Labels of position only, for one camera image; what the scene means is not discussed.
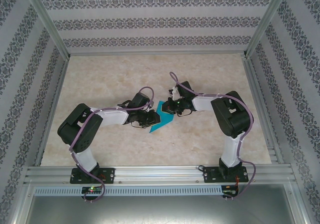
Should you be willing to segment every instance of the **black bracket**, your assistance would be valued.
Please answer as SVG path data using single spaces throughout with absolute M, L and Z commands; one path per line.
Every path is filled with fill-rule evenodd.
M 104 184 L 113 184 L 114 183 L 114 168 L 102 168 L 98 169 L 98 173 L 95 174 L 100 180 L 104 182 Z M 96 179 L 88 176 L 79 168 L 73 168 L 70 177 L 71 184 L 100 184 Z
M 205 166 L 203 170 L 203 176 L 204 176 L 204 182 L 205 183 L 225 183 L 225 182 L 236 182 L 236 178 L 238 177 L 239 182 L 248 182 L 248 173 L 246 171 L 247 169 L 242 166 L 238 169 L 237 172 L 227 176 L 224 178 L 220 171 L 218 166 Z

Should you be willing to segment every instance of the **metal rail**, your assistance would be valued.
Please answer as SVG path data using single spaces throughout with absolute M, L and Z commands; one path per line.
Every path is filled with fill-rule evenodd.
M 290 164 L 260 164 L 252 184 L 288 184 L 296 178 Z M 251 178 L 253 167 L 245 165 Z M 61 186 L 70 184 L 74 167 L 29 167 L 24 179 L 26 186 Z M 117 166 L 112 185 L 229 185 L 234 183 L 204 183 L 198 166 Z

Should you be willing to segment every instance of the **patterned wallpaper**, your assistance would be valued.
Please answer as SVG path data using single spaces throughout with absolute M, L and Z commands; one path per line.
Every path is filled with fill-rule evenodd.
M 312 223 L 320 223 L 319 1 L 283 0 L 251 56 Z
M 271 0 L 42 0 L 68 50 L 244 51 Z
M 65 64 L 29 0 L 1 0 L 0 223 L 35 158 Z

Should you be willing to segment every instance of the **marble floor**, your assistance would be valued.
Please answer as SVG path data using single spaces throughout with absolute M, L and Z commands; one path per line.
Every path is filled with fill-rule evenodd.
M 156 108 L 175 85 L 169 71 L 200 93 L 236 90 L 255 119 L 241 157 L 257 164 L 271 163 L 240 55 L 216 54 L 71 57 L 41 165 L 75 165 L 57 129 L 77 104 L 113 107 L 148 85 L 154 89 Z M 91 144 L 92 153 L 100 165 L 214 165 L 224 148 L 224 134 L 213 112 L 175 116 L 157 131 L 149 130 L 130 125 L 102 127 Z

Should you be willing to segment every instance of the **blue paper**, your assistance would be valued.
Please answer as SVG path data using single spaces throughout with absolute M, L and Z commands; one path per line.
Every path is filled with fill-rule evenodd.
M 154 132 L 155 130 L 158 130 L 160 127 L 163 127 L 164 125 L 167 125 L 174 119 L 174 115 L 171 115 L 162 111 L 163 103 L 164 101 L 159 101 L 158 107 L 156 108 L 157 109 L 156 111 L 160 116 L 160 123 L 153 125 L 149 133 Z

